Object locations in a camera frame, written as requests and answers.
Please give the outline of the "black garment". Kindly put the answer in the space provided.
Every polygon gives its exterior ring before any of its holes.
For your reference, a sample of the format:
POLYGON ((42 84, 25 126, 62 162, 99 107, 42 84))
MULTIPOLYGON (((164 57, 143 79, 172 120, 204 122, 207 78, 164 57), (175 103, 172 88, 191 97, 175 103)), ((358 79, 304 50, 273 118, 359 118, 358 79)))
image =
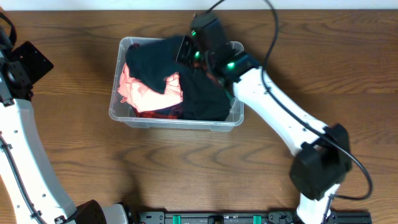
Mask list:
POLYGON ((183 95, 181 119, 199 121, 225 121, 231 109, 225 91, 217 87, 200 70, 184 69, 180 73, 183 95))

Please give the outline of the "dark teal garment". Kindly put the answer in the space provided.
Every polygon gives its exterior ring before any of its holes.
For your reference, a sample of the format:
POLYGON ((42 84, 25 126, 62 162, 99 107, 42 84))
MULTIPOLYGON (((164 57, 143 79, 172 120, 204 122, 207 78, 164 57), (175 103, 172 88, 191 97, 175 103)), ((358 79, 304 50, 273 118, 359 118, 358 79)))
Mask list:
POLYGON ((189 72, 188 67, 175 61, 182 41, 182 35, 175 35, 140 46, 131 45, 126 53, 130 76, 157 93, 165 93, 169 76, 189 72))

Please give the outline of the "red navy plaid shirt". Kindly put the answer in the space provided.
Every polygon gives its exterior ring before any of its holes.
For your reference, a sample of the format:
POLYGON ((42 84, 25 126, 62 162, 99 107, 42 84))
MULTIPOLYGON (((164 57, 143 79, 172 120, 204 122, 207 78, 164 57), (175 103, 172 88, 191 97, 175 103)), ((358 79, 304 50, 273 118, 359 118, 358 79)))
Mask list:
POLYGON ((138 112, 132 106, 132 110, 137 118, 152 118, 152 119, 179 119, 183 113, 181 104, 174 105, 168 108, 162 108, 155 111, 138 112))

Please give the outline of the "pink shirt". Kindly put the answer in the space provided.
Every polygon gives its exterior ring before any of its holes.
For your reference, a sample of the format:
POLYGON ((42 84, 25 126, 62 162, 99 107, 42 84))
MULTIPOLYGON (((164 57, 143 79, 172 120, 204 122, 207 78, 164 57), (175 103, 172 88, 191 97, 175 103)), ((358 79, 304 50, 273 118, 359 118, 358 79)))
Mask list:
POLYGON ((125 63, 118 88, 118 93, 123 97, 121 103, 129 103, 139 113, 178 105, 183 101, 183 91, 179 78, 178 72, 167 77, 165 92, 163 94, 157 93, 140 80, 130 77, 129 68, 125 63))

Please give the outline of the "green garment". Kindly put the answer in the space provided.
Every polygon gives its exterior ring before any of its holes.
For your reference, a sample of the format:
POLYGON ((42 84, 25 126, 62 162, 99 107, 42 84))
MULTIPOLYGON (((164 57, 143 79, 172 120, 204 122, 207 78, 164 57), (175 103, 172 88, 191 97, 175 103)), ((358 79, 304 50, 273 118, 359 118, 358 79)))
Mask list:
POLYGON ((229 101, 233 101, 234 98, 233 98, 232 94, 228 90, 225 90, 225 93, 226 93, 226 96, 228 97, 229 101))

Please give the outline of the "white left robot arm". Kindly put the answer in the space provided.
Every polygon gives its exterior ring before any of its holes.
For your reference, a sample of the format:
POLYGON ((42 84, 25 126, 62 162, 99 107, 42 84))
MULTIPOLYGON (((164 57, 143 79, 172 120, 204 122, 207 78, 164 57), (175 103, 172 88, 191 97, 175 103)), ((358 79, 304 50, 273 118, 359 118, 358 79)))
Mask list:
POLYGON ((16 47, 14 24, 1 29, 1 178, 18 223, 129 223, 120 203, 75 205, 55 175, 41 143, 32 107, 33 87, 53 63, 30 42, 16 47))

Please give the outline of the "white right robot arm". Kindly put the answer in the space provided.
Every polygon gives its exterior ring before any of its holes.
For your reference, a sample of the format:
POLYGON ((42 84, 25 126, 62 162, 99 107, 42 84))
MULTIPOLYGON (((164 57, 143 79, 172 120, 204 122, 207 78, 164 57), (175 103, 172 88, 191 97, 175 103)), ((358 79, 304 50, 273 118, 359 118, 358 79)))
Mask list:
POLYGON ((213 12, 195 16, 177 61, 204 69, 218 86, 254 110, 294 156, 290 179, 300 192, 297 215, 303 223, 325 223, 330 205, 352 168, 347 130, 314 118, 269 77, 265 66, 228 40, 213 12))

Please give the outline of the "clear plastic storage bin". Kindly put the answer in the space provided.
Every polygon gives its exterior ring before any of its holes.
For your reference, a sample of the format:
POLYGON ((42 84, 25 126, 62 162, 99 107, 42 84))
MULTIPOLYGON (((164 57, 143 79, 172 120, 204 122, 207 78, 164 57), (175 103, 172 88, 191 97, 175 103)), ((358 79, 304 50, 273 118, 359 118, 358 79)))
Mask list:
POLYGON ((121 39, 109 104, 109 116, 111 119, 122 122, 132 128, 203 129, 216 132, 230 132, 233 128, 243 123, 244 103, 236 99, 231 100, 231 109, 225 121, 138 118, 133 111, 133 107, 128 103, 123 103, 123 96, 118 93, 118 88, 120 87, 119 79, 126 62, 125 54, 132 44, 144 45, 157 40, 157 38, 147 37, 125 37, 121 39))

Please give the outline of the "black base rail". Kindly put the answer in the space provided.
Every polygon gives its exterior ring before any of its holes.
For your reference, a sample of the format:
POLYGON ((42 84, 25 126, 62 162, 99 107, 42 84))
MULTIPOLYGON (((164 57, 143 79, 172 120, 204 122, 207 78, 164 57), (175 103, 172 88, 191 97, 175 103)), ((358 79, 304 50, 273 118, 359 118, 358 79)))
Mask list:
MULTIPOLYGON (((137 222, 144 224, 302 224, 295 212, 267 213, 171 213, 161 211, 139 212, 137 222)), ((332 212, 325 224, 372 224, 369 212, 332 212)))

